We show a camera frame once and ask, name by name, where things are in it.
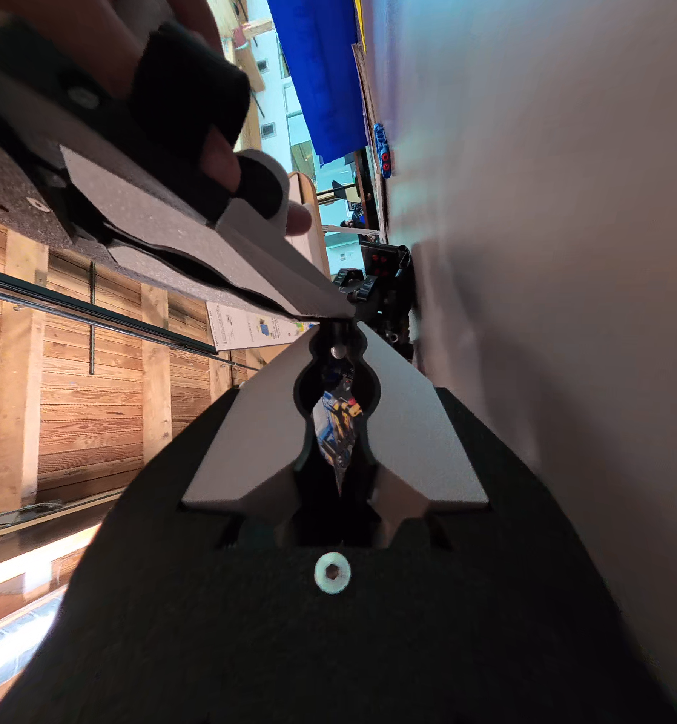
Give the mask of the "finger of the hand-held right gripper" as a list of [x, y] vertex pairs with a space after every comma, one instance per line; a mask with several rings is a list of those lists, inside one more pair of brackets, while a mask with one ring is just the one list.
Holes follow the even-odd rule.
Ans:
[[107, 252], [119, 267], [199, 301], [252, 313], [265, 312], [290, 321], [319, 320], [317, 316], [289, 313], [268, 296], [241, 289], [201, 262], [176, 252], [162, 252], [125, 240], [108, 242]]
[[259, 171], [268, 171], [268, 179], [278, 181], [282, 192], [278, 213], [265, 219], [248, 201], [234, 198], [212, 229], [150, 175], [143, 176], [148, 190], [137, 186], [141, 169], [123, 154], [117, 154], [123, 162], [117, 175], [66, 145], [60, 150], [73, 185], [126, 242], [193, 258], [292, 314], [319, 319], [354, 316], [346, 296], [286, 240], [289, 178], [266, 153], [249, 149], [238, 156], [256, 161]]

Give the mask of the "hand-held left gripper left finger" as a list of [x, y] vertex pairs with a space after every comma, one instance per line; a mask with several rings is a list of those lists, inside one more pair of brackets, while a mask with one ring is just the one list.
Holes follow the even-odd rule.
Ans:
[[313, 326], [238, 391], [181, 504], [237, 515], [295, 538], [303, 494], [323, 483], [315, 425], [297, 393], [315, 362]]

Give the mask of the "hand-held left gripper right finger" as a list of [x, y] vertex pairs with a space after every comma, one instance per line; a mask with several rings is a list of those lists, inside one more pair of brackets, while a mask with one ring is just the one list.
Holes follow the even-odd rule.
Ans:
[[377, 464], [370, 506], [379, 537], [393, 537], [409, 519], [480, 510], [489, 504], [432, 382], [358, 323], [362, 361], [378, 381], [378, 402], [366, 418], [368, 450]]

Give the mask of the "toy brick truck model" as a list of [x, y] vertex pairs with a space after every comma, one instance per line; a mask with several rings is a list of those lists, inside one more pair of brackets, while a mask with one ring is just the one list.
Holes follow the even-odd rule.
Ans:
[[416, 277], [411, 251], [360, 240], [363, 268], [341, 268], [333, 284], [355, 307], [364, 322], [409, 363], [414, 360], [409, 316], [417, 305]]

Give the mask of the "monster truck set box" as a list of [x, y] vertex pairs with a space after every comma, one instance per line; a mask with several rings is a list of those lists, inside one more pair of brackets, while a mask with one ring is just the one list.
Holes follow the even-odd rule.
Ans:
[[351, 377], [343, 376], [332, 390], [322, 394], [312, 410], [316, 440], [323, 457], [333, 467], [339, 492], [352, 461], [357, 425], [363, 412], [352, 392], [352, 382]]

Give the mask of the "person's right hand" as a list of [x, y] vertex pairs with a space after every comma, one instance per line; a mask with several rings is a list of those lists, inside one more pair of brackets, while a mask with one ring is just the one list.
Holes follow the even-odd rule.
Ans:
[[[219, 28], [205, 1], [170, 1], [175, 19], [203, 44], [223, 55]], [[116, 98], [130, 95], [143, 46], [104, 1], [0, 1], [0, 12], [25, 20], [87, 71]], [[231, 193], [241, 182], [241, 168], [230, 144], [210, 127], [199, 158], [199, 167]], [[289, 201], [288, 236], [302, 235], [312, 227], [308, 209]]]

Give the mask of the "printed paper on stand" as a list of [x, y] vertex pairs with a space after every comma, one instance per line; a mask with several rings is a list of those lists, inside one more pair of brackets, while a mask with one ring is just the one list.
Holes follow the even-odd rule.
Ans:
[[212, 302], [206, 303], [206, 311], [218, 351], [289, 345], [316, 325]]

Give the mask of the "blue plastic bin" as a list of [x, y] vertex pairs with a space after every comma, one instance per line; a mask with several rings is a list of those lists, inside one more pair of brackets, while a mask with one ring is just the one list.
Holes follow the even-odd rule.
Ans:
[[353, 1], [269, 1], [312, 144], [326, 163], [367, 145]]

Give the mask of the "small blue brick piece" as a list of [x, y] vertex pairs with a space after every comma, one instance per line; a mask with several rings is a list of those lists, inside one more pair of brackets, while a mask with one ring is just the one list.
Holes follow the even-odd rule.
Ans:
[[385, 128], [382, 123], [375, 122], [372, 127], [374, 147], [383, 179], [389, 179], [393, 172], [392, 153]]

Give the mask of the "black ceiling rail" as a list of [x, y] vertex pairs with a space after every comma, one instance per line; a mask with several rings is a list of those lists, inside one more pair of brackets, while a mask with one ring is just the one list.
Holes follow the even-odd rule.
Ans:
[[63, 319], [88, 324], [102, 330], [152, 342], [171, 350], [181, 350], [230, 367], [258, 372], [257, 368], [219, 356], [215, 347], [191, 337], [162, 329], [98, 305], [8, 276], [0, 272], [0, 301], [48, 313]]

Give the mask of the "silver air duct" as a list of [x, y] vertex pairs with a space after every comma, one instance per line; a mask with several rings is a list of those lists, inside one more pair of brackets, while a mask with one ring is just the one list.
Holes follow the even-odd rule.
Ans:
[[0, 686], [31, 660], [51, 629], [67, 589], [62, 586], [0, 619]]

